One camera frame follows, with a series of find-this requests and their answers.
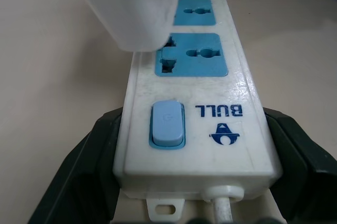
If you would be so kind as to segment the white power strip blue sockets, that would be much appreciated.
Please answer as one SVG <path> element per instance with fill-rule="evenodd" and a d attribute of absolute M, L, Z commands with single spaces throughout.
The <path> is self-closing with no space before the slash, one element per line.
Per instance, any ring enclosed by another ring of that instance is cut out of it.
<path fill-rule="evenodd" d="M 186 200 L 230 220 L 280 177 L 226 0 L 179 0 L 166 44 L 133 55 L 113 173 L 154 222 L 179 221 Z"/>

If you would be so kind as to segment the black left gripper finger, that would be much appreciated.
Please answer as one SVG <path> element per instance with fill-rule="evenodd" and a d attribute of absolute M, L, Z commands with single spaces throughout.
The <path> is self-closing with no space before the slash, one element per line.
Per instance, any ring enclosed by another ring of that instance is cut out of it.
<path fill-rule="evenodd" d="M 288 224 L 337 224 L 337 160 L 282 112 L 265 108 L 283 174 L 271 186 Z"/>
<path fill-rule="evenodd" d="M 43 224 L 110 224 L 120 192 L 112 168 L 122 111 L 100 117 L 66 156 L 43 196 Z"/>

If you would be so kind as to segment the white charger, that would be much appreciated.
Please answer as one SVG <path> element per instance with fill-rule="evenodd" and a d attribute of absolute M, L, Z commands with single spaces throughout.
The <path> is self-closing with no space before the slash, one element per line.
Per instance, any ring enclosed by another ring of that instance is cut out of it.
<path fill-rule="evenodd" d="M 87 0 L 121 50 L 152 52 L 169 39 L 178 0 Z"/>

